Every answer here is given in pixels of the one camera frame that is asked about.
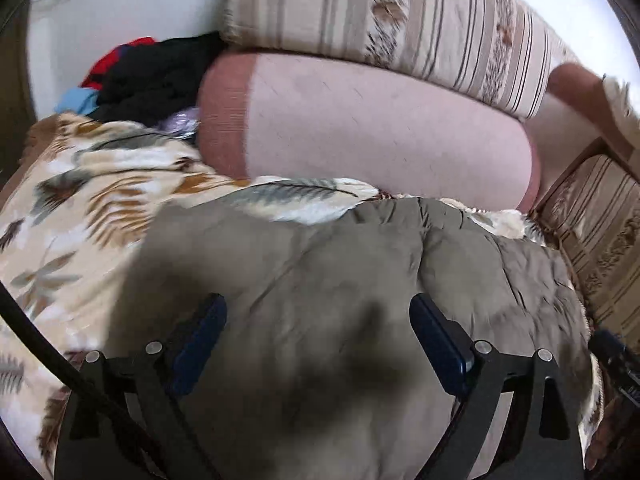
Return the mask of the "person's right hand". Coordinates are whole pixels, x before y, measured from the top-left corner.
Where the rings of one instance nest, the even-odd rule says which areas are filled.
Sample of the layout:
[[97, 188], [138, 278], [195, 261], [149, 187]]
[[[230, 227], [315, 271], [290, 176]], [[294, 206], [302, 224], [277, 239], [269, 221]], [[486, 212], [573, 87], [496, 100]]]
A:
[[611, 402], [605, 409], [604, 415], [598, 429], [593, 434], [590, 445], [585, 457], [585, 465], [587, 470], [593, 470], [593, 468], [603, 460], [608, 454], [608, 447], [614, 439], [614, 434], [617, 431], [618, 423], [617, 416], [617, 404]]

